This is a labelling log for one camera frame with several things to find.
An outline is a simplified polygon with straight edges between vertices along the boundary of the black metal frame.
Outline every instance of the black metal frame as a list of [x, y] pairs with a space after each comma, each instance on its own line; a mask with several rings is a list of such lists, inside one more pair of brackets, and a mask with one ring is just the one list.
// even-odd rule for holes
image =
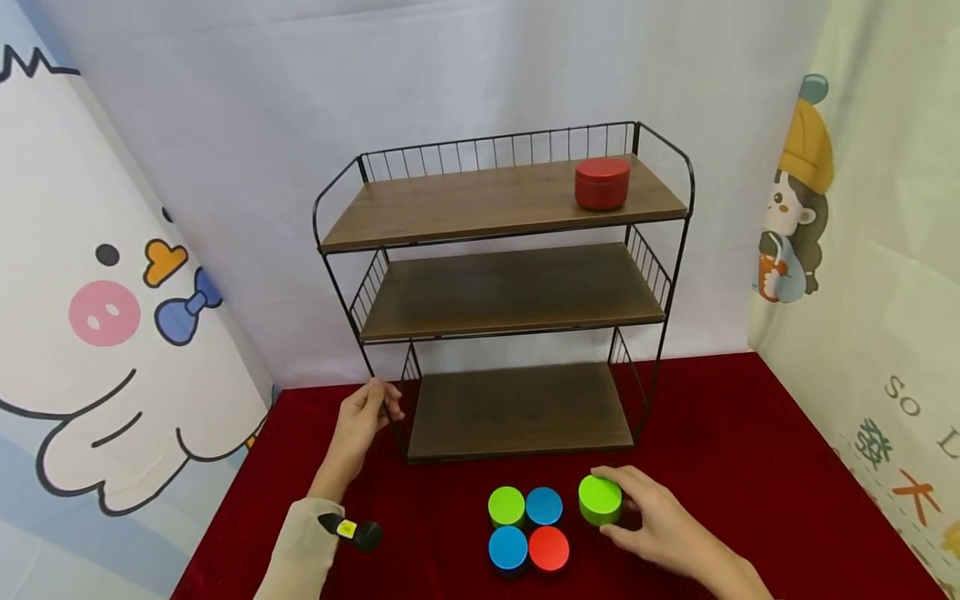
[[[619, 132], [622, 128], [622, 143], [620, 140]], [[650, 406], [653, 399], [654, 389], [657, 384], [657, 376], [660, 370], [660, 358], [663, 353], [663, 343], [666, 339], [666, 328], [670, 321], [670, 314], [673, 307], [674, 291], [676, 290], [676, 284], [678, 277], [680, 276], [680, 266], [684, 257], [684, 248], [686, 245], [686, 236], [689, 231], [690, 219], [693, 217], [693, 207], [696, 196], [696, 182], [693, 174], [693, 164], [690, 161], [689, 156], [678, 148], [671, 141], [660, 135], [658, 132], [654, 131], [650, 127], [644, 125], [640, 121], [614, 121], [610, 123], [600, 123], [595, 125], [584, 125], [580, 127], [571, 127], [571, 128], [562, 128], [555, 130], [540, 130], [535, 132], [524, 132], [524, 133], [513, 133], [505, 135], [493, 135], [487, 137], [473, 137], [469, 139], [454, 140], [449, 142], [440, 142], [434, 144], [421, 144], [419, 146], [403, 146], [398, 148], [391, 148], [389, 150], [381, 150], [373, 153], [364, 153], [358, 155], [350, 163], [345, 166], [339, 174], [331, 181], [320, 195], [317, 196], [317, 200], [313, 203], [313, 236], [314, 240], [317, 243], [317, 252], [320, 253], [321, 257], [324, 260], [324, 265], [326, 270], [330, 275], [330, 281], [333, 283], [333, 288], [337, 293], [337, 298], [340, 300], [340, 303], [344, 309], [344, 313], [347, 315], [347, 319], [350, 324], [350, 328], [353, 331], [353, 337], [356, 340], [357, 346], [360, 348], [360, 353], [363, 355], [364, 362], [367, 365], [367, 370], [370, 372], [371, 376], [374, 375], [373, 367], [370, 362], [370, 358], [367, 355], [366, 346], [374, 346], [380, 344], [398, 344], [405, 343], [408, 344], [406, 358], [403, 365], [403, 375], [401, 377], [401, 384], [411, 384], [417, 383], [422, 379], [422, 371], [420, 370], [420, 362], [417, 358], [417, 351], [415, 343], [424, 342], [424, 341], [434, 341], [434, 340], [453, 340], [453, 339], [473, 339], [473, 338], [483, 338], [483, 337], [501, 337], [501, 336], [513, 336], [513, 335], [527, 335], [535, 333], [552, 333], [560, 331], [572, 331], [572, 330], [584, 330], [584, 329], [596, 329], [596, 328], [611, 328], [610, 325], [597, 325], [597, 326], [566, 326], [566, 327], [556, 327], [549, 329], [532, 329], [532, 330], [522, 330], [522, 331], [501, 331], [495, 333], [478, 333], [478, 334], [457, 334], [457, 335], [443, 335], [443, 336], [430, 336], [427, 338], [402, 338], [394, 340], [377, 340], [377, 341], [368, 341], [364, 342], [360, 337], [360, 332], [363, 329], [363, 325], [366, 322], [367, 316], [372, 308], [373, 302], [376, 300], [376, 295], [379, 292], [380, 285], [383, 283], [383, 279], [386, 276], [387, 270], [390, 268], [390, 255], [388, 250], [396, 248], [412, 248], [417, 246], [430, 246], [434, 244], [449, 244], [454, 242], [467, 242], [475, 240], [488, 240], [496, 239], [501, 237], [519, 237], [523, 235], [534, 235], [540, 233], [551, 233], [557, 231], [570, 231], [574, 229], [584, 229], [584, 228], [596, 228], [594, 225], [585, 225], [585, 226], [576, 226], [576, 227], [567, 227], [567, 228], [552, 228], [547, 231], [536, 231], [536, 232], [522, 232], [522, 233], [497, 233], [497, 234], [482, 234], [471, 237], [457, 237], [455, 239], [442, 239], [442, 240], [430, 240], [424, 242], [401, 242], [396, 244], [386, 244], [379, 245], [375, 248], [364, 248], [357, 250], [338, 250], [338, 251], [325, 251], [320, 239], [320, 233], [317, 229], [317, 213], [320, 207], [320, 202], [324, 196], [329, 192], [338, 181], [350, 171], [352, 167], [356, 167], [357, 172], [360, 176], [360, 180], [366, 184], [369, 182], [376, 182], [378, 180], [384, 180], [382, 175], [386, 173], [388, 180], [402, 180], [410, 179], [415, 177], [426, 177], [432, 175], [443, 175], [449, 173], [463, 173], [465, 171], [480, 171], [485, 170], [485, 168], [501, 168], [501, 167], [511, 167], [511, 166], [522, 166], [524, 164], [538, 164], [540, 162], [555, 162], [555, 161], [567, 161], [567, 160], [577, 160], [593, 156], [610, 156], [611, 155], [611, 131], [614, 135], [614, 146], [613, 148], [617, 151], [622, 150], [617, 154], [633, 154], [638, 156], [640, 148], [640, 138], [641, 132], [647, 131], [652, 134], [657, 140], [662, 144], [666, 145], [670, 150], [676, 153], [680, 158], [683, 159], [687, 173], [689, 174], [689, 183], [690, 183], [690, 196], [689, 204], [687, 205], [687, 212], [685, 216], [680, 218], [667, 218], [662, 219], [663, 221], [678, 221], [683, 220], [683, 232], [680, 236], [680, 246], [677, 251], [677, 262], [674, 265], [673, 275], [667, 273], [667, 270], [664, 268], [663, 264], [657, 258], [657, 255], [654, 253], [653, 249], [647, 243], [647, 240], [640, 233], [637, 225], [642, 225], [645, 223], [652, 223], [652, 221], [642, 221], [640, 223], [630, 223], [625, 227], [623, 243], [627, 247], [628, 252], [633, 257], [634, 261], [637, 263], [640, 273], [643, 275], [644, 279], [647, 281], [650, 289], [653, 291], [654, 296], [657, 298], [657, 302], [660, 304], [660, 307], [663, 309], [664, 319], [661, 323], [660, 331], [660, 341], [657, 345], [657, 354], [654, 358], [654, 366], [652, 374], [650, 377], [650, 386], [648, 389], [645, 389], [642, 383], [640, 382], [639, 375], [636, 372], [636, 366], [630, 358], [630, 352], [627, 349], [626, 342], [623, 338], [623, 334], [620, 331], [620, 326], [628, 325], [622, 324], [620, 326], [614, 326], [612, 328], [612, 338], [611, 338], [611, 347], [610, 353], [608, 355], [608, 364], [611, 365], [611, 368], [614, 369], [616, 365], [622, 365], [625, 363], [630, 364], [630, 371], [632, 372], [633, 380], [636, 383], [636, 386], [639, 389], [640, 399], [642, 401], [641, 408], [641, 417], [639, 424], [632, 429], [634, 443], [636, 443], [639, 438], [640, 432], [642, 431], [644, 425], [646, 424], [647, 419], [650, 415]], [[600, 135], [600, 132], [603, 134], [603, 153], [596, 153], [591, 151], [591, 138], [592, 140], [597, 139], [597, 135]], [[573, 143], [573, 136], [583, 134], [584, 145], [583, 152], [580, 153], [580, 144], [579, 140], [576, 144]], [[546, 151], [546, 160], [537, 160], [537, 156], [543, 157], [543, 152], [535, 151], [535, 141], [537, 138], [540, 138], [540, 147], [542, 148], [542, 142], [546, 142], [547, 151]], [[517, 153], [517, 141], [526, 139], [528, 151], [525, 154]], [[555, 152], [555, 139], [561, 140], [561, 145], [557, 152]], [[510, 161], [507, 162], [506, 157], [500, 158], [500, 155], [497, 151], [497, 144], [500, 143], [501, 146], [504, 146], [504, 140], [510, 140]], [[491, 151], [488, 154], [485, 154], [484, 161], [481, 160], [481, 149], [486, 150], [489, 148]], [[447, 163], [444, 163], [444, 152], [447, 154], [448, 163], [452, 163], [453, 157], [456, 156], [456, 168], [448, 168]], [[437, 160], [435, 164], [439, 164], [439, 172], [431, 172], [428, 168], [427, 157], [432, 158], [432, 153], [436, 153]], [[489, 164], [489, 158], [492, 157], [492, 165], [489, 167], [482, 167], [482, 162], [487, 162]], [[528, 158], [528, 160], [518, 161], [517, 158], [520, 157]], [[411, 166], [416, 167], [416, 159], [419, 158], [419, 169], [414, 169], [411, 172]], [[380, 174], [380, 179], [377, 178], [377, 172]], [[357, 289], [356, 294], [351, 299], [350, 303], [347, 303], [347, 300], [344, 296], [343, 291], [340, 288], [340, 284], [337, 281], [337, 277], [333, 272], [333, 267], [330, 265], [330, 256], [336, 253], [345, 253], [345, 252], [370, 252], [373, 251], [373, 257], [371, 259], [370, 266], [367, 268], [367, 271], [364, 273], [364, 277], [361, 280], [360, 286]], [[407, 459], [407, 449], [409, 447], [408, 440], [404, 436], [403, 432], [397, 427], [397, 424], [391, 420], [391, 425], [394, 429], [394, 432], [397, 436], [397, 440], [400, 443], [401, 452], [404, 459]]]

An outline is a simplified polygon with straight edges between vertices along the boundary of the bottom shelf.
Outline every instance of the bottom shelf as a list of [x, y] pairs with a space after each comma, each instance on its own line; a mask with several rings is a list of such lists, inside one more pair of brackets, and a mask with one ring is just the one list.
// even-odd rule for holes
[[634, 445], [607, 363], [426, 375], [411, 462]]

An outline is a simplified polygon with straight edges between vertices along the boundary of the top shelf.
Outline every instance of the top shelf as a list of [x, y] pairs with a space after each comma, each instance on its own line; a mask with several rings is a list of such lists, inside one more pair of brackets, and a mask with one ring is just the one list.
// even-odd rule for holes
[[365, 183], [321, 244], [352, 252], [513, 233], [670, 221], [687, 207], [634, 155], [627, 202], [590, 212], [573, 199], [579, 160]]

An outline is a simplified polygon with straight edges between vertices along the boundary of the red lid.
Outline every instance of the red lid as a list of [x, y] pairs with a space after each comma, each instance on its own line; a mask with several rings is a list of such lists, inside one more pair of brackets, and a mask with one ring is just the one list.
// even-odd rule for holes
[[588, 181], [616, 180], [628, 173], [630, 173], [630, 163], [621, 158], [608, 156], [588, 158], [577, 165], [577, 177]]
[[556, 527], [538, 527], [530, 536], [530, 559], [544, 571], [556, 571], [570, 558], [570, 544]]

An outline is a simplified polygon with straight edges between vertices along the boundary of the cartoon duck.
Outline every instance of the cartoon duck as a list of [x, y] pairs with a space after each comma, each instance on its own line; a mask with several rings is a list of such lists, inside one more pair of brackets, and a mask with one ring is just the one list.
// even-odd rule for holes
[[814, 105], [827, 91], [824, 76], [804, 77], [767, 200], [754, 289], [770, 302], [793, 302], [820, 287], [816, 271], [823, 260], [820, 237], [827, 228], [833, 150]]
[[48, 492], [96, 492], [120, 516], [188, 461], [244, 445], [267, 408], [213, 281], [117, 158], [83, 81], [35, 63], [8, 60], [0, 82], [0, 410], [53, 423], [36, 450]]

